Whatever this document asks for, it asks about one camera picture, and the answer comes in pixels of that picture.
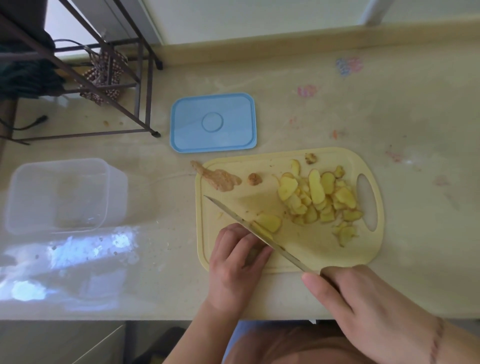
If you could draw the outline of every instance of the circle on lid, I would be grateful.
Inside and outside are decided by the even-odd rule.
[[[209,112],[202,119],[202,127],[206,132],[214,133],[223,126],[223,117],[218,112]]]

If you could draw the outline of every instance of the beige countertop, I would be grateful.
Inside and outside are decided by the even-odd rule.
[[[351,73],[342,76],[344,58]],[[196,251],[189,161],[324,146],[358,153],[380,186],[384,243],[370,264],[423,307],[480,317],[480,51],[476,43],[352,50],[155,73],[148,133],[7,143],[3,206],[23,163],[103,158],[129,177],[124,226],[95,233],[14,237],[0,231],[0,319],[191,319],[207,293]],[[255,99],[251,150],[182,155],[169,145],[173,102],[247,92]],[[122,104],[132,109],[132,93]],[[77,95],[21,100],[19,136],[130,129],[109,106]],[[264,275],[249,318],[325,318],[299,273]]]

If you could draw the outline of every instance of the person's left hand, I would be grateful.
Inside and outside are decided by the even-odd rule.
[[[246,265],[250,250],[264,248]],[[238,320],[250,301],[262,270],[273,249],[240,224],[231,224],[218,233],[210,257],[209,289],[206,302]]]

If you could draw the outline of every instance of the yellow cutting board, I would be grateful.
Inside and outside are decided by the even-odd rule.
[[[314,153],[318,161],[307,165],[305,153]],[[321,223],[299,226],[291,222],[284,211],[286,207],[277,195],[278,182],[273,176],[280,177],[282,173],[291,171],[291,160],[297,159],[301,165],[301,176],[306,177],[312,168],[320,173],[334,171],[337,165],[343,166],[343,179],[354,186],[359,175],[368,179],[375,197],[377,208],[377,225],[375,231],[370,231],[361,219],[354,222],[359,237],[353,238],[344,248],[338,245],[336,236],[331,232],[334,225],[340,222]],[[351,267],[357,264],[367,264],[377,255],[382,245],[384,235],[384,209],[380,190],[372,172],[365,162],[355,153],[343,148],[320,148],[297,150],[252,156],[218,158],[204,164],[210,170],[222,169],[235,174],[242,179],[240,186],[233,191],[220,192],[215,190],[203,178],[197,175],[195,180],[195,198],[197,215],[197,249],[200,262],[208,270],[209,258],[212,253],[218,232],[234,220],[223,213],[204,195],[218,199],[245,220],[254,220],[255,216],[264,212],[282,217],[283,224],[274,235],[275,241],[289,253],[301,260],[309,268],[320,271],[326,266]],[[247,176],[258,173],[263,182],[257,186],[247,184]],[[264,272],[279,273],[299,270],[284,257],[273,254]]]

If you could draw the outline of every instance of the hand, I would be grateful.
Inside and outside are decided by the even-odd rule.
[[[309,291],[347,339],[379,364],[428,363],[437,319],[367,266],[304,273]]]
[[[246,265],[250,250],[256,245],[263,248],[255,260]],[[220,230],[210,257],[206,302],[231,318],[240,319],[272,251],[240,224]]]

